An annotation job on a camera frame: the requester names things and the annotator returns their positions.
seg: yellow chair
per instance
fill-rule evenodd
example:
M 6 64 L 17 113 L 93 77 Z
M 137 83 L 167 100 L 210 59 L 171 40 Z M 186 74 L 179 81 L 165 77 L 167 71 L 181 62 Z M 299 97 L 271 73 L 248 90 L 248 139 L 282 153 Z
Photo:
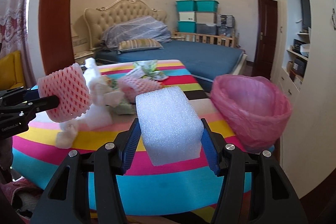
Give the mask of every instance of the yellow chair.
M 15 51 L 0 59 L 0 90 L 9 90 L 25 85 L 21 52 Z

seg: cabinet handle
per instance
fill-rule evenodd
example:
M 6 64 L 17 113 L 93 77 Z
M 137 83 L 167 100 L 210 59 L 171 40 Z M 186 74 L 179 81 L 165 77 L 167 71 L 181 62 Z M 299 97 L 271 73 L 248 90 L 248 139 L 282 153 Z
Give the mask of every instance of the cabinet handle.
M 333 20 L 334 30 L 336 31 L 336 25 L 335 25 L 335 19 L 334 19 L 334 17 L 335 17 L 335 9 L 333 8 L 333 14 L 331 15 L 331 18 Z

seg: blue bed sheet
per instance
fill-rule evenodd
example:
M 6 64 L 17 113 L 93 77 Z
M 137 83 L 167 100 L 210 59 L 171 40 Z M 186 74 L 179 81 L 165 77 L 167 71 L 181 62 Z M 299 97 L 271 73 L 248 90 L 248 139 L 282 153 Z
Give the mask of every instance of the blue bed sheet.
M 95 58 L 102 64 L 177 59 L 185 65 L 201 87 L 210 92 L 215 77 L 231 73 L 243 56 L 240 49 L 206 43 L 173 40 L 162 45 L 163 49 L 122 54 L 103 50 L 97 52 Z

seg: curtain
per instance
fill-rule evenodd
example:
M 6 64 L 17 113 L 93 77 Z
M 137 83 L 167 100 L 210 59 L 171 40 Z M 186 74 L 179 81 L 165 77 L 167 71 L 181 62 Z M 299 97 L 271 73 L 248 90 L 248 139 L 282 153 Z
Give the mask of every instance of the curtain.
M 21 52 L 26 86 L 35 85 L 28 48 L 26 0 L 0 0 L 0 43 L 0 58 L 17 50 Z

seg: metal pin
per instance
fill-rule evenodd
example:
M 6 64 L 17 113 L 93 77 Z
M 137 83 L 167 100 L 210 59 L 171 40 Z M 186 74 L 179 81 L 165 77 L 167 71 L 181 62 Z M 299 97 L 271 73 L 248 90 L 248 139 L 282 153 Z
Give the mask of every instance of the metal pin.
M 235 147 L 234 144 L 232 144 L 232 143 L 228 143 L 228 144 L 225 146 L 225 148 L 226 148 L 227 150 L 234 150 L 236 147 Z
M 266 158 L 269 158 L 269 157 L 272 155 L 272 153 L 269 152 L 268 150 L 264 150 L 264 151 L 262 152 L 262 154 L 263 154 Z
M 114 147 L 115 147 L 114 143 L 107 143 L 107 144 L 105 145 L 105 148 L 106 148 L 107 150 L 113 149 Z
M 74 157 L 74 156 L 76 156 L 77 154 L 78 154 L 77 150 L 71 150 L 71 151 L 69 152 L 69 156 L 70 156 L 70 157 Z

